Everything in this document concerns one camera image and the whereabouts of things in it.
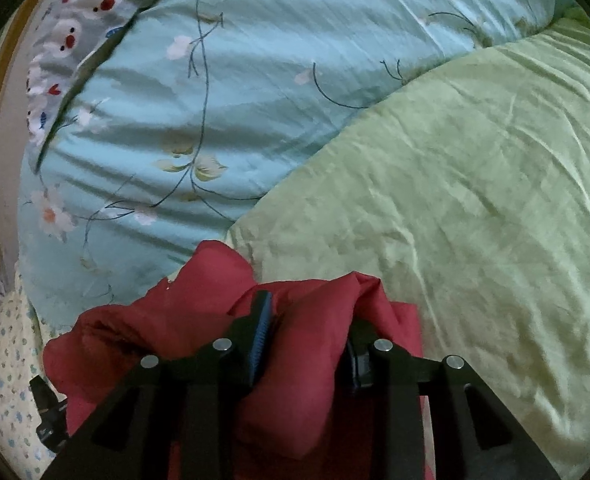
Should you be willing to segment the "light green quilt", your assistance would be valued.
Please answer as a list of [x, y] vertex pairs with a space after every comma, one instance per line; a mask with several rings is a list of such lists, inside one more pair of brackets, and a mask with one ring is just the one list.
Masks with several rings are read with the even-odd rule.
[[363, 112], [229, 230], [259, 281], [380, 278], [564, 479], [590, 468], [590, 18], [478, 50]]

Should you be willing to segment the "turquoise floral quilt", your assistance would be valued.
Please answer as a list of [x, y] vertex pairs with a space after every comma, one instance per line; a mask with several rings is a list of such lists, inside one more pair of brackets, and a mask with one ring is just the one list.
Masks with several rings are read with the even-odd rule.
[[45, 321], [128, 304], [222, 237], [360, 110], [531, 36], [574, 0], [156, 0], [20, 173], [19, 265]]

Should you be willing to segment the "yellow patterned pillow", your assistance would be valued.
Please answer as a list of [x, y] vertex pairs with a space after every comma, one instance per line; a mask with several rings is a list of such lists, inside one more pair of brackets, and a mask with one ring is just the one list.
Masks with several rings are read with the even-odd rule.
[[69, 331], [38, 314], [16, 264], [14, 287], [0, 305], [0, 452], [18, 478], [41, 478], [54, 458], [37, 436], [41, 419], [29, 382], [45, 375], [44, 346]]

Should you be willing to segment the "grey bear-print pillow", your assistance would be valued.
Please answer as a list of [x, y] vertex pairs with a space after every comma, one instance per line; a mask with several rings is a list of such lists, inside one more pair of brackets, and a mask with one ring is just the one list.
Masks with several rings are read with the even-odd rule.
[[38, 169], [46, 140], [74, 92], [116, 46], [127, 24], [156, 0], [54, 0], [36, 29], [26, 93], [27, 157]]

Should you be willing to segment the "red padded jacket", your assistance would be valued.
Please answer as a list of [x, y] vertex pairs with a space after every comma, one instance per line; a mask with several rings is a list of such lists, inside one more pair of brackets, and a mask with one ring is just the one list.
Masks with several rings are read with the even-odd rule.
[[[255, 385], [234, 372], [229, 331], [258, 290], [272, 318]], [[79, 316], [44, 349], [67, 399], [69, 439], [50, 479], [364, 479], [369, 400], [340, 408], [336, 370], [360, 318], [414, 356], [416, 307], [374, 276], [260, 284], [225, 244], [198, 246], [173, 280]]]

